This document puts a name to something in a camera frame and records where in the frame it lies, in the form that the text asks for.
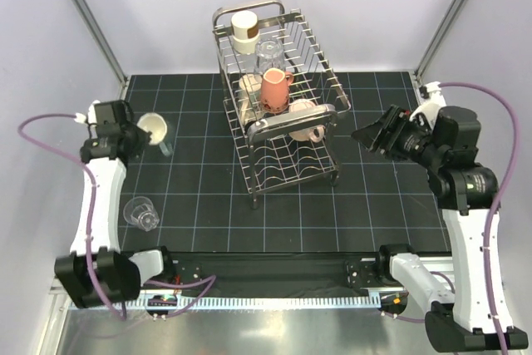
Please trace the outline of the clear plastic cup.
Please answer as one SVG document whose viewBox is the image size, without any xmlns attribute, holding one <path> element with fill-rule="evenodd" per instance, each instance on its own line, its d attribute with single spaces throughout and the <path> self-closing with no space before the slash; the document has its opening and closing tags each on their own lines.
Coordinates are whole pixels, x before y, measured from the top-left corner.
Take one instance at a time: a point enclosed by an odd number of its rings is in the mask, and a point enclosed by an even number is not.
<svg viewBox="0 0 532 355">
<path fill-rule="evenodd" d="M 124 206 L 123 217 L 127 224 L 144 231 L 155 229 L 160 222 L 153 202 L 144 196 L 129 200 Z"/>
<path fill-rule="evenodd" d="M 280 39 L 265 37 L 255 47 L 254 73 L 262 76 L 267 70 L 276 68 L 285 70 L 284 48 Z"/>
</svg>

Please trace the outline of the coral mug white interior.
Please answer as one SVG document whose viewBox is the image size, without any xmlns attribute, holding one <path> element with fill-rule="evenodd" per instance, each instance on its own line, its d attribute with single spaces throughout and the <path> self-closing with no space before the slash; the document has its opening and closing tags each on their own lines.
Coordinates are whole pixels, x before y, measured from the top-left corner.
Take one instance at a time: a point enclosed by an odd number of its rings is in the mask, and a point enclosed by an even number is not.
<svg viewBox="0 0 532 355">
<path fill-rule="evenodd" d="M 262 77 L 260 103 L 271 114 L 279 114 L 288 108 L 289 87 L 294 76 L 290 71 L 269 68 Z"/>
</svg>

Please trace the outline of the cream floral painted mug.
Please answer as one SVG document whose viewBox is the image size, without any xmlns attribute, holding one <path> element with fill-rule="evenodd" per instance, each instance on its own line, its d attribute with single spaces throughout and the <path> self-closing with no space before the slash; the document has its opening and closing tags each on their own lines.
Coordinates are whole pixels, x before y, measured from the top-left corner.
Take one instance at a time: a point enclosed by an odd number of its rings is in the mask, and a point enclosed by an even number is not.
<svg viewBox="0 0 532 355">
<path fill-rule="evenodd" d="M 260 101 L 262 77 L 258 74 L 245 74 L 239 79 L 238 95 L 239 119 L 243 125 L 262 119 L 264 110 Z"/>
</svg>

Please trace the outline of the brown metal-lined cup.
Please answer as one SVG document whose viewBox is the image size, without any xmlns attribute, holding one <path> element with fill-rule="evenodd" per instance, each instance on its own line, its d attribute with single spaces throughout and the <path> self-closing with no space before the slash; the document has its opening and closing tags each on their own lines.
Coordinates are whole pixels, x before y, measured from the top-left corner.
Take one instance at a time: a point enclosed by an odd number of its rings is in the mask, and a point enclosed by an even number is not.
<svg viewBox="0 0 532 355">
<path fill-rule="evenodd" d="M 258 16 L 249 10 L 236 12 L 231 17 L 231 26 L 234 50 L 244 55 L 254 53 L 259 41 Z"/>
</svg>

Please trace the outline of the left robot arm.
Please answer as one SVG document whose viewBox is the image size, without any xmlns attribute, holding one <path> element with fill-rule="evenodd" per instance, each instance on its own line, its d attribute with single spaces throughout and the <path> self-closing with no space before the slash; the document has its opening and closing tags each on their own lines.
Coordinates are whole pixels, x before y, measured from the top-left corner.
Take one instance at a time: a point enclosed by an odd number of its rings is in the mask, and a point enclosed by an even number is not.
<svg viewBox="0 0 532 355">
<path fill-rule="evenodd" d="M 56 277 L 78 308 L 135 300 L 149 281 L 168 288 L 176 276 L 169 250 L 123 254 L 117 231 L 128 164 L 148 146 L 149 132 L 124 100 L 94 101 L 81 121 L 96 134 L 74 157 L 84 174 L 81 215 L 70 253 L 55 260 Z"/>
</svg>

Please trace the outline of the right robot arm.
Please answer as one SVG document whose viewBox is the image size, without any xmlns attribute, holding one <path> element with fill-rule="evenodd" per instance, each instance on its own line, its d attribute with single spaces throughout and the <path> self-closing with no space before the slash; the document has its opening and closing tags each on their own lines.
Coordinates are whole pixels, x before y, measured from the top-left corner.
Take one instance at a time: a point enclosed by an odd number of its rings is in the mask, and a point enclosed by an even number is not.
<svg viewBox="0 0 532 355">
<path fill-rule="evenodd" d="M 352 133 L 372 153 L 426 170 L 451 242 L 454 288 L 446 288 L 407 244 L 381 246 L 374 274 L 381 284 L 401 284 L 424 310 L 426 335 L 439 353 L 529 346 L 505 304 L 495 259 L 500 186 L 494 172 L 475 160 L 480 130 L 477 115 L 463 107 L 443 106 L 429 121 L 391 106 Z"/>
</svg>

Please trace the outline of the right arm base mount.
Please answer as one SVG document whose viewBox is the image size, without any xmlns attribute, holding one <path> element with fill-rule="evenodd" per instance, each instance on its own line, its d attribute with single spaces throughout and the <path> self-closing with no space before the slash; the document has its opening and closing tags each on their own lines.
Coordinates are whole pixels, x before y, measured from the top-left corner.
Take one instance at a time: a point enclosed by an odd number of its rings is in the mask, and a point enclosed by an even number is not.
<svg viewBox="0 0 532 355">
<path fill-rule="evenodd" d="M 345 263 L 347 283 L 353 289 L 377 288 L 381 284 L 376 276 L 375 259 L 352 259 Z"/>
</svg>

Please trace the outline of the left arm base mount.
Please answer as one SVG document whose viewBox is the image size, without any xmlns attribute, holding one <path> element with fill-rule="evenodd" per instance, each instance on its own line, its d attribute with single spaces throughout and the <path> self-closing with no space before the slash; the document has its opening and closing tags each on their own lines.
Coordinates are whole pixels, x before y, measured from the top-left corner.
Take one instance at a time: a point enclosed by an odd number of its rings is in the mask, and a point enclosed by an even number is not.
<svg viewBox="0 0 532 355">
<path fill-rule="evenodd" d="M 172 274 L 167 279 L 169 284 L 182 285 L 199 282 L 203 278 L 201 265 L 184 260 L 176 260 Z"/>
</svg>

